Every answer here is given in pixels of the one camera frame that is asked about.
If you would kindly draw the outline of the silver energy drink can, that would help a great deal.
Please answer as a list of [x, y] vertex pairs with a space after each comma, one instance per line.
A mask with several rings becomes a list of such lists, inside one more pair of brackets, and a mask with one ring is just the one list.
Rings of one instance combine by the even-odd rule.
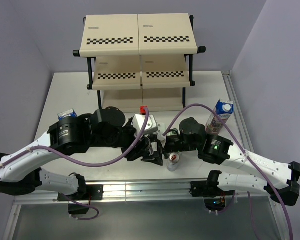
[[180, 155], [176, 152], [173, 152], [169, 155], [168, 161], [167, 161], [167, 170], [170, 172], [174, 172], [180, 163]]

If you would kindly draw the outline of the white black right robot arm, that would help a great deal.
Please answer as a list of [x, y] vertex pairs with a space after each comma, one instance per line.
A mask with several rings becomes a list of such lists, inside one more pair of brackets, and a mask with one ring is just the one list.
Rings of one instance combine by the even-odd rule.
[[205, 163], [229, 167], [244, 172], [210, 171], [207, 180], [191, 182], [193, 197], [215, 198], [234, 192], [269, 194], [277, 203], [295, 206], [300, 195], [300, 163], [280, 163], [248, 150], [241, 150], [231, 140], [208, 134], [204, 125], [193, 117], [184, 119], [178, 130], [166, 136], [164, 153], [197, 152]]

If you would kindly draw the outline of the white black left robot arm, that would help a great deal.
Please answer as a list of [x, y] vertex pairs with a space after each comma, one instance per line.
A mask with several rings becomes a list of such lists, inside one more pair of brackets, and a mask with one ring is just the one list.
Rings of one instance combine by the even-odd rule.
[[0, 153], [0, 193], [23, 196], [41, 190], [81, 200], [88, 193], [82, 175], [55, 174], [44, 165], [58, 159], [71, 161], [72, 155], [84, 154], [90, 148], [118, 148], [121, 159], [141, 159], [160, 166], [167, 141], [164, 131], [164, 124], [158, 123], [145, 106], [130, 119], [116, 107], [82, 115], [64, 112], [33, 143], [16, 153]]

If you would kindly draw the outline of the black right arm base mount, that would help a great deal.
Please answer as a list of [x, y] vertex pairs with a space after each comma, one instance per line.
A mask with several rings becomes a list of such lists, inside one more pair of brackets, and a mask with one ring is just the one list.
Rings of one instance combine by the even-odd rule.
[[216, 183], [209, 183], [207, 180], [191, 181], [189, 193], [194, 198], [204, 198], [204, 205], [209, 211], [223, 211], [227, 206], [226, 197], [233, 196], [235, 191], [224, 191]]

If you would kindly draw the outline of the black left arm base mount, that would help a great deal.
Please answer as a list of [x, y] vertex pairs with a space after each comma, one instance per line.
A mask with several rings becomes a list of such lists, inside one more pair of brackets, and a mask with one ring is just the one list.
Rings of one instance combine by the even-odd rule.
[[[68, 213], [71, 218], [80, 221], [88, 221], [96, 219], [100, 212], [96, 207], [92, 206], [92, 201], [101, 201], [103, 198], [104, 186], [102, 184], [90, 184], [86, 187], [86, 193], [82, 196], [66, 196], [62, 193], [58, 194], [58, 202], [68, 202]], [[89, 210], [94, 210], [95, 215], [91, 217], [83, 217], [87, 215]]]

